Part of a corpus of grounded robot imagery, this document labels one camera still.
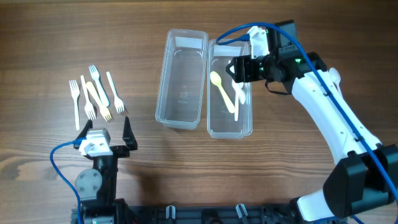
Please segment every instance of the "brown table surface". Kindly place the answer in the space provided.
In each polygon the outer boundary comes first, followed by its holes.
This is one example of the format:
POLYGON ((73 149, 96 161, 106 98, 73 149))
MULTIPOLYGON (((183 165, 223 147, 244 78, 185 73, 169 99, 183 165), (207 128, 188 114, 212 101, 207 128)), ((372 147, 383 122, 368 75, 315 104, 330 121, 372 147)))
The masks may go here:
MULTIPOLYGON (((206 97, 196 130, 155 120, 167 31, 203 30, 210 39, 240 24, 295 19, 307 52, 339 70, 345 100, 385 145, 398 143, 398 9, 395 1, 149 1, 0 6, 0 223, 68 223, 76 198, 49 153, 74 139, 68 80, 111 71, 129 110, 139 150, 119 161, 117 197, 129 205, 288 202, 320 189, 334 168, 330 150, 292 96, 252 85, 253 133, 210 138, 206 97)), ((104 88, 113 101, 105 77, 104 88)), ((86 121, 80 96, 80 126, 86 121)), ((123 117, 99 117, 122 144, 123 117)), ((56 163, 74 183, 92 166, 72 147, 56 163)), ((396 206, 361 214, 392 223, 396 206)))

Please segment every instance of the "plastic bin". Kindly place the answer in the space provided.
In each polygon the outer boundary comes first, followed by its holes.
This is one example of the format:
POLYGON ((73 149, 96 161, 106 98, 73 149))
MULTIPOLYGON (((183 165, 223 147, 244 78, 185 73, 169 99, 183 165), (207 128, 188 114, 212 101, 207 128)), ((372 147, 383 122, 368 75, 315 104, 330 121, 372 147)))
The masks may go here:
POLYGON ((207 130, 212 138, 241 139, 250 135, 253 130, 251 84, 245 83, 243 86, 246 101, 243 105, 239 102, 239 117, 235 121, 234 114, 228 111, 218 87, 211 83, 210 72, 216 71, 220 75, 221 84, 234 103, 235 90, 232 87, 232 78, 225 72, 225 67, 233 57, 250 54, 249 45, 246 42, 234 42, 229 45, 216 45, 215 43, 215 40, 211 40, 209 44, 207 130))
POLYGON ((195 129, 200 120, 208 35, 172 29, 167 34, 156 120, 166 127, 195 129))

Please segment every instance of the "wooden surface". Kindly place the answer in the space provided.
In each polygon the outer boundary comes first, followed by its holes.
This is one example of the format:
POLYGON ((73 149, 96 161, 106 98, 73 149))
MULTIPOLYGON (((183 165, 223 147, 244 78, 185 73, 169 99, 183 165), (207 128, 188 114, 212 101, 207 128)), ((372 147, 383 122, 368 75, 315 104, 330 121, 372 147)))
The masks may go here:
MULTIPOLYGON (((0 5, 0 223, 68 223, 76 198, 49 161, 74 139, 68 80, 88 65, 111 71, 139 150, 119 161, 117 197, 129 205, 288 202, 320 189, 333 169, 325 140, 292 96, 253 84, 253 133, 217 140, 206 130, 206 97, 196 130, 155 120, 167 31, 203 30, 210 39, 252 21, 295 19, 307 52, 342 76, 345 100, 384 144, 398 143, 398 17, 395 1, 151 1, 0 5)), ((104 87, 113 100, 104 77, 104 87)), ((86 121, 81 95, 80 126, 86 121)), ((122 144, 123 117, 102 118, 122 144)), ((91 162, 72 147, 56 163, 74 183, 91 162)), ((360 215, 392 223, 396 206, 360 215)))

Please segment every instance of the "yellow spoon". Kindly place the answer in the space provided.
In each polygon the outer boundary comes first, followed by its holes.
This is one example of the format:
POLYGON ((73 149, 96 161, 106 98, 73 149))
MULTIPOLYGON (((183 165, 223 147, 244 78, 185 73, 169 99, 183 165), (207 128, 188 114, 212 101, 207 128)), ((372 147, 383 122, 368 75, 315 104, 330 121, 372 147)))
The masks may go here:
POLYGON ((226 105, 228 111, 230 113, 235 113, 235 106, 232 103, 231 99, 226 94, 223 86, 221 85, 221 77, 220 77, 220 75, 218 73, 214 72, 214 71, 210 72, 210 81, 211 81, 211 83, 213 85, 217 86, 218 89, 220 90, 221 96, 223 96, 223 99, 224 99, 224 102, 225 102, 225 105, 226 105))

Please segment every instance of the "spoon handle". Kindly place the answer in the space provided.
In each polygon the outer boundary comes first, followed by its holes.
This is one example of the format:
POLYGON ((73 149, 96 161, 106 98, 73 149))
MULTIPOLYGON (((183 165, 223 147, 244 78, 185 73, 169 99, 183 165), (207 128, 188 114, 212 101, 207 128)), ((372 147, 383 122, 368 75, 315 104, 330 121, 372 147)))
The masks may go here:
POLYGON ((229 96, 226 94, 224 88, 223 88, 221 85, 219 85, 219 86, 218 86, 218 89, 219 89, 220 92, 221 92, 221 96, 223 96, 223 98, 224 98, 224 102, 225 102, 225 105, 226 105, 228 111, 229 111, 230 113, 235 113, 235 106, 234 106, 234 104, 232 103, 232 101, 231 101, 231 99, 229 98, 229 96))

